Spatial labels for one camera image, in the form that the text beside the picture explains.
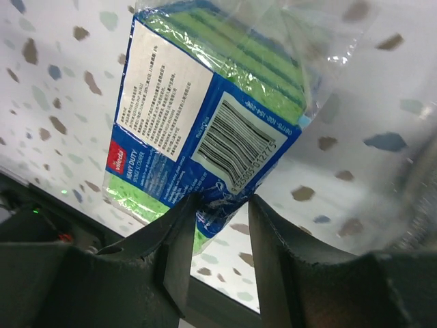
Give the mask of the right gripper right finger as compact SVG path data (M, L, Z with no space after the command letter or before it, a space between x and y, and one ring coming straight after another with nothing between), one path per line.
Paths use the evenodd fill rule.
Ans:
M279 215L260 196L249 200L249 231L264 327L306 327L296 264L332 265L354 258Z

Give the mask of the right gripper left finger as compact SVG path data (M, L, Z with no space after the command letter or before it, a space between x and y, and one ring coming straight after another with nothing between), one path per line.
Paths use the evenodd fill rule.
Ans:
M186 309L198 207L199 195L186 195L157 220L98 252L114 260L140 259L156 252L154 285L179 316Z

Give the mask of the blue label green sponge pack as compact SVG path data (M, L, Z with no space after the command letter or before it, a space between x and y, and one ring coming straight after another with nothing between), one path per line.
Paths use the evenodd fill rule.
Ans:
M196 193L200 253L328 100L351 1L138 1L104 191L151 223Z

